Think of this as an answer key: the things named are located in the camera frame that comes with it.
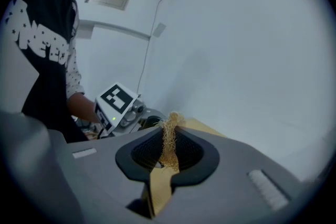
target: person's arm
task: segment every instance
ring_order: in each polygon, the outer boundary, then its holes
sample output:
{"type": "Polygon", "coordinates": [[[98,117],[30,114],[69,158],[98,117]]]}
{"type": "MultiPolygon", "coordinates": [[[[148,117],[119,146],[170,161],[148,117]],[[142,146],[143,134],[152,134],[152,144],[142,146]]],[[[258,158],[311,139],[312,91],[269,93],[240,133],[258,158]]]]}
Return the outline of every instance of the person's arm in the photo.
{"type": "Polygon", "coordinates": [[[66,72],[67,107],[70,113],[80,119],[99,123],[94,113],[95,104],[84,96],[80,85],[81,74],[76,63],[75,40],[69,46],[69,58],[66,72]]]}

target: white patterned sleeve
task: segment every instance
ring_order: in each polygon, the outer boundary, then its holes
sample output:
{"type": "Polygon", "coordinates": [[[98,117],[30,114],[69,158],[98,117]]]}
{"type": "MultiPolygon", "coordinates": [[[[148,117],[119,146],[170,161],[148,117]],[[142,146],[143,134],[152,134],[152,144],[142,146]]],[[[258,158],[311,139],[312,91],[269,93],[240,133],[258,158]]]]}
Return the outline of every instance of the white patterned sleeve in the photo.
{"type": "Polygon", "coordinates": [[[78,71],[76,62],[76,42],[73,39],[69,44],[69,58],[67,62],[66,71],[66,88],[67,88],[67,99],[69,99],[73,94],[80,92],[85,93],[84,88],[80,85],[81,74],[78,71]]]}

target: person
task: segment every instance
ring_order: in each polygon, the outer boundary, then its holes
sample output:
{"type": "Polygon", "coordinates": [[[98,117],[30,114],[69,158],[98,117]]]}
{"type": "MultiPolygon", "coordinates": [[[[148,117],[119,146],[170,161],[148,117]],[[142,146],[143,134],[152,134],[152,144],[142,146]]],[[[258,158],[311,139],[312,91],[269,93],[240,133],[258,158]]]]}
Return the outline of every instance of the person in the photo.
{"type": "Polygon", "coordinates": [[[98,123],[80,85],[78,25],[75,0],[10,0],[1,20],[0,35],[14,41],[39,73],[22,112],[60,131],[67,143],[87,140],[72,115],[98,123]]]}

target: white textured strip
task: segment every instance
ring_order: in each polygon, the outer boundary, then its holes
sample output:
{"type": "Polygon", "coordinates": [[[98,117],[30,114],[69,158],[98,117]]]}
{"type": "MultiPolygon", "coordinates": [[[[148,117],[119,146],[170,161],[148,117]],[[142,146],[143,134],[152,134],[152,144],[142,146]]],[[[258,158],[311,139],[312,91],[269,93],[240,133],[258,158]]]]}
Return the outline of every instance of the white textured strip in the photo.
{"type": "Polygon", "coordinates": [[[253,170],[248,173],[248,177],[273,211],[288,205],[289,200],[261,170],[253,170]]]}
{"type": "Polygon", "coordinates": [[[78,159],[78,158],[82,158],[82,157],[94,154],[96,152],[97,151],[95,148],[89,148],[88,150],[74,152],[72,155],[74,156],[75,159],[78,159]]]}

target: person's forearm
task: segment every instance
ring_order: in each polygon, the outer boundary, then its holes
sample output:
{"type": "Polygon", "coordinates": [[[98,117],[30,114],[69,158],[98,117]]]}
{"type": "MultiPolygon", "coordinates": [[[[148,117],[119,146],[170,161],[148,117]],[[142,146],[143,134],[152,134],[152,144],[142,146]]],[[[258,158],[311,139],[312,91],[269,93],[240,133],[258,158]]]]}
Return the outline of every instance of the person's forearm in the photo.
{"type": "Polygon", "coordinates": [[[94,113],[95,103],[87,99],[82,93],[73,94],[67,101],[70,113],[82,120],[99,123],[94,113]]]}

